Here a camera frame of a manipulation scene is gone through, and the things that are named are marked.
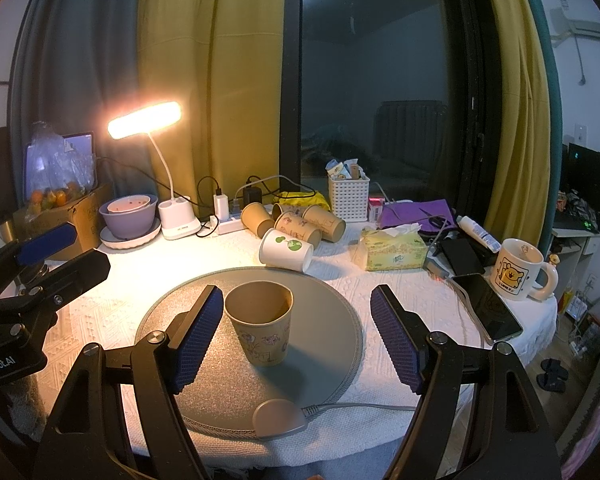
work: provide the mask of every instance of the purple bag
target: purple bag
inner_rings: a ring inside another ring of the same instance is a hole
[[[444,198],[430,202],[392,202],[385,203],[378,221],[381,229],[403,224],[419,223],[420,234],[435,236],[446,219],[443,232],[458,229],[449,204]]]

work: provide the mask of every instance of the desk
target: desk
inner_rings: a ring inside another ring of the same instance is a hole
[[[581,288],[582,280],[587,277],[587,268],[592,255],[600,245],[600,234],[585,231],[584,229],[560,229],[551,230],[550,252],[560,256],[560,263],[556,267],[558,271],[558,285],[555,287],[555,297],[560,298],[572,282],[576,290]]]
[[[351,245],[364,226],[350,224],[339,243],[321,243],[308,270],[308,274],[327,282],[352,304],[363,327],[360,370],[340,402],[415,406],[418,397],[398,381],[371,319],[371,290],[387,283],[406,309],[417,312],[431,330],[442,330],[459,344],[479,347],[480,336],[450,286],[428,272],[364,272],[351,263]],[[48,365],[38,373],[38,382],[47,410],[83,345],[91,341],[99,341],[106,349],[132,345],[142,317],[165,292],[215,270],[259,266],[259,243],[250,232],[240,231],[176,241],[159,235],[146,246],[128,251],[101,247],[111,262],[109,279],[65,307],[45,342]],[[511,343],[526,365],[551,341],[557,305],[551,298],[544,303],[526,300],[509,306],[524,328],[523,334]],[[464,387],[459,409],[469,402],[470,396],[471,389]],[[123,398],[132,446],[135,451],[146,453],[130,387],[123,387]],[[344,408],[323,413],[302,433],[272,442],[222,440],[197,433],[192,433],[192,439],[208,466],[298,466],[345,457],[400,438],[412,416],[411,412]]]

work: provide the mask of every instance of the window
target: window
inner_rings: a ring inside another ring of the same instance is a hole
[[[485,1],[487,10],[478,9]],[[476,196],[488,204],[491,188],[486,200],[477,192],[485,181],[483,130],[495,126],[497,142],[499,122],[483,112],[488,99],[500,99],[493,49],[491,96],[483,81],[485,42],[498,52],[489,0],[285,6],[282,171],[326,194],[326,163],[357,158],[391,198],[444,197],[464,212]],[[485,204],[478,209],[486,213]]]

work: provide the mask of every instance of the screw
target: screw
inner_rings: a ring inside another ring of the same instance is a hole
[[[152,345],[161,343],[164,340],[164,332],[160,330],[154,330],[147,336],[147,341]]]
[[[443,345],[449,341],[449,337],[444,332],[436,330],[435,332],[431,332],[429,334],[429,341],[435,343],[436,345]]]
[[[97,343],[89,343],[82,349],[82,353],[88,356],[94,355],[98,351]]]
[[[503,355],[509,355],[513,352],[513,348],[509,343],[505,343],[504,341],[500,341],[496,345],[496,350]]]

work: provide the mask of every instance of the white plate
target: white plate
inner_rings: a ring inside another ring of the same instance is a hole
[[[151,197],[147,195],[129,195],[114,200],[107,205],[110,213],[131,213],[151,202]]]
[[[157,237],[158,233],[160,232],[160,227],[160,219],[155,218],[154,223],[151,225],[151,230],[147,234],[139,238],[134,238],[133,240],[116,238],[113,234],[111,234],[109,228],[105,227],[100,232],[100,240],[110,249],[133,249],[134,247],[144,245],[145,243],[148,243]]]

